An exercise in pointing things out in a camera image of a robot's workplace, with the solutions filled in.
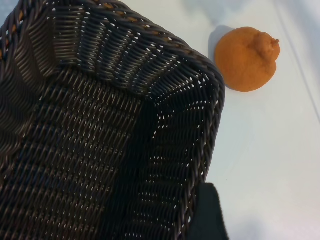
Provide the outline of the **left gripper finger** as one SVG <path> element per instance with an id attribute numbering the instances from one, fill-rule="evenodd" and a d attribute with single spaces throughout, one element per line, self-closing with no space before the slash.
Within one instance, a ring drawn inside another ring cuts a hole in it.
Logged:
<path id="1" fill-rule="evenodd" d="M 212 183 L 197 188 L 197 203 L 192 219 L 193 240 L 228 240 L 220 197 Z"/>

